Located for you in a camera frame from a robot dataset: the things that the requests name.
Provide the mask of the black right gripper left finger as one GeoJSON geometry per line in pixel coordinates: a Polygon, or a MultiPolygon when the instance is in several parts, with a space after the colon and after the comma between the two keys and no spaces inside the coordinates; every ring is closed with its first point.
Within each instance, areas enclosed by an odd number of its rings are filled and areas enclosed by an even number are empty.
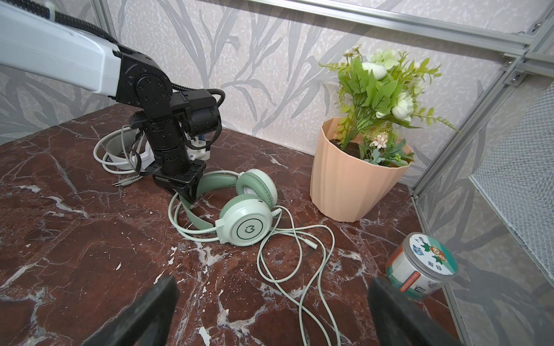
{"type": "Polygon", "coordinates": [[[84,345],[165,345],[179,290],[173,276],[161,279],[84,345]]]}

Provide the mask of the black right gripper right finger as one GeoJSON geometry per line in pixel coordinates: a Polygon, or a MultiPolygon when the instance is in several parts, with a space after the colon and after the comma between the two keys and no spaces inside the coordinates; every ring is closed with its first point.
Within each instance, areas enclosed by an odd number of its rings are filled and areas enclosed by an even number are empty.
{"type": "Polygon", "coordinates": [[[367,301],[381,345],[460,345],[385,278],[373,278],[367,301]]]}

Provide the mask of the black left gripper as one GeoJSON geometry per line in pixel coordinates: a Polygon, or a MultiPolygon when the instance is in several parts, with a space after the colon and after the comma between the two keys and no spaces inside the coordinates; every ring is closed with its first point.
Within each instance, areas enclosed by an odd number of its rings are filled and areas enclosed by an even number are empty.
{"type": "Polygon", "coordinates": [[[177,118],[147,121],[143,131],[154,154],[154,162],[142,175],[152,176],[157,186],[171,194],[177,193],[184,202],[194,203],[206,164],[199,159],[190,160],[177,118]]]}

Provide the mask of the mint green over-ear headphones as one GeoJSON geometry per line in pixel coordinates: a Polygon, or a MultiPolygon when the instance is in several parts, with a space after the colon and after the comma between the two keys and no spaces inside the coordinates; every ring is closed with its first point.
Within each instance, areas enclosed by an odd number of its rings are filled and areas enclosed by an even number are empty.
{"type": "Polygon", "coordinates": [[[248,247],[261,241],[269,232],[278,202],[273,180],[263,171],[214,171],[200,179],[197,196],[212,190],[234,187],[237,195],[228,201],[214,224],[192,212],[192,204],[175,194],[170,201],[170,223],[184,238],[194,242],[219,242],[248,247]]]}

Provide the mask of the white over-ear headphones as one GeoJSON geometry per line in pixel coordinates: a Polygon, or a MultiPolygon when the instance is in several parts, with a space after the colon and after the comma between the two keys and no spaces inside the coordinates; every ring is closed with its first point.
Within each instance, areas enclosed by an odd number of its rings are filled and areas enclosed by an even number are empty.
{"type": "Polygon", "coordinates": [[[99,140],[93,157],[105,171],[116,175],[144,172],[154,162],[146,136],[128,125],[99,140]]]}

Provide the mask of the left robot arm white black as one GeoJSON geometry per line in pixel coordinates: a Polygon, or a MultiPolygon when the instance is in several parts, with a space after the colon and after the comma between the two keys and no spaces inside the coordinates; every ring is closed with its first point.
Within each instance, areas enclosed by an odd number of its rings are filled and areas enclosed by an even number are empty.
{"type": "Polygon", "coordinates": [[[129,126],[147,139],[154,156],[136,172],[188,202],[196,200],[206,165],[188,151],[192,138],[222,132],[222,90],[172,83],[149,56],[34,1],[1,3],[1,63],[134,106],[129,126]]]}

